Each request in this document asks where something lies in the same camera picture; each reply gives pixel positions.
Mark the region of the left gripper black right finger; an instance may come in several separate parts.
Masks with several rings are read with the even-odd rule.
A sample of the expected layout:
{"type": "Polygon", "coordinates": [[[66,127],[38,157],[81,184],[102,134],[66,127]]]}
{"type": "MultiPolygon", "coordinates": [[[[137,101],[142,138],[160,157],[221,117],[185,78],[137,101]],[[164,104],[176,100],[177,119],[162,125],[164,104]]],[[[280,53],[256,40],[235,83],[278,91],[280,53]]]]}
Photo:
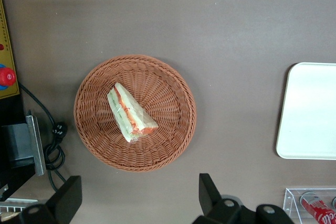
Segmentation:
{"type": "Polygon", "coordinates": [[[198,199],[203,215],[194,220],[197,223],[237,223],[241,207],[231,196],[222,197],[211,176],[199,174],[198,199]]]}

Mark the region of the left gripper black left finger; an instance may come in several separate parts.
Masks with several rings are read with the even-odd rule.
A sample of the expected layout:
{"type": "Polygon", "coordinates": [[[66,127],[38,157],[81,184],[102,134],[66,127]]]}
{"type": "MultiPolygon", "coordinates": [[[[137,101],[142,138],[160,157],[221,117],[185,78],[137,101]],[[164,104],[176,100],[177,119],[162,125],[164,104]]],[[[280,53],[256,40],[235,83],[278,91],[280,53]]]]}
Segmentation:
{"type": "Polygon", "coordinates": [[[70,223],[82,204],[80,176],[71,176],[44,204],[29,206],[19,214],[20,223],[70,223]]]}

